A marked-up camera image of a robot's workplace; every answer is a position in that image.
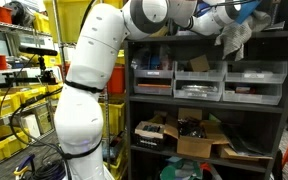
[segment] gray shelf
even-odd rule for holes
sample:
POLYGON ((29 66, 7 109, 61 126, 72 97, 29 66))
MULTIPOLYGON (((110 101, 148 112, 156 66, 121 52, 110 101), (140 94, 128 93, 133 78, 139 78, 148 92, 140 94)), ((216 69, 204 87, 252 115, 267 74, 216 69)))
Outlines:
MULTIPOLYGON (((187 36, 164 36, 164 37, 148 37, 136 42, 167 42, 167 41, 197 41, 197 40, 215 40, 217 35, 203 36, 203 35, 187 35, 187 36)), ((251 38, 282 38, 288 37, 288 31, 277 31, 277 32, 257 32, 253 33, 251 38)))
MULTIPOLYGON (((51 129, 51 130, 49 130, 47 133, 39 136, 37 139, 38 139, 38 140, 41 140, 41 139, 45 138, 46 136, 52 134, 53 132, 55 132, 55 130, 54 130, 54 129, 51 129)), ((36 141, 35 141, 35 142, 30 142, 29 145, 28 145, 26 148, 28 148, 30 145, 32 145, 32 144, 34 144, 34 143, 36 143, 36 141)), ((13 153, 13 154, 11 155, 11 157, 14 157, 15 155, 17 155, 18 153, 22 152, 22 151, 25 150, 25 149, 21 149, 21 150, 15 152, 15 153, 13 153)), ((1 164, 2 162, 4 162, 4 161, 10 159, 11 157, 5 158, 5 159, 3 159, 3 160, 0 160, 0 164, 1 164)))
POLYGON ((180 157, 184 159, 191 159, 191 160, 196 160, 199 162, 206 162, 210 164, 222 165, 222 166, 244 169, 244 170, 260 172, 260 173, 265 173, 266 171, 266 167, 264 167, 262 164, 258 162, 222 159, 216 154, 212 154, 210 158, 206 159, 206 158, 198 158, 198 157, 178 154, 174 150, 172 150, 172 148, 166 148, 165 150, 162 150, 162 151, 154 151, 151 149, 138 147, 136 145, 131 145, 131 149, 136 150, 136 151, 159 154, 163 156, 176 156, 176 157, 180 157))
MULTIPOLYGON (((32 106, 32 107, 27 107, 27 108, 25 108, 25 109, 23 110, 23 112, 29 111, 29 110, 33 110, 33 109, 35 109, 35 108, 37 108, 37 107, 40 107, 40 106, 43 106, 43 105, 45 105, 45 104, 47 104, 47 103, 48 103, 48 101, 43 102, 43 103, 40 103, 40 104, 36 104, 36 105, 34 105, 34 106, 32 106)), ((4 119, 4 118, 8 118, 8 117, 12 116, 12 114, 13 114, 13 113, 4 115, 4 116, 0 117, 0 120, 1 120, 1 119, 4 119)))
POLYGON ((130 95, 129 100, 133 102, 146 102, 154 104, 169 104, 178 106, 192 106, 196 108, 216 108, 240 111, 283 113, 283 108, 278 106, 265 106, 245 103, 211 102, 191 99, 175 99, 169 96, 154 95, 130 95))
POLYGON ((4 31, 4 32, 14 32, 14 31, 18 32, 19 31, 19 32, 22 32, 24 34, 29 34, 29 35, 33 35, 34 33, 36 33, 37 35, 51 37, 51 34, 49 33, 44 33, 44 32, 40 32, 32 28, 17 26, 13 24, 7 24, 3 22, 0 22, 0 31, 4 31))

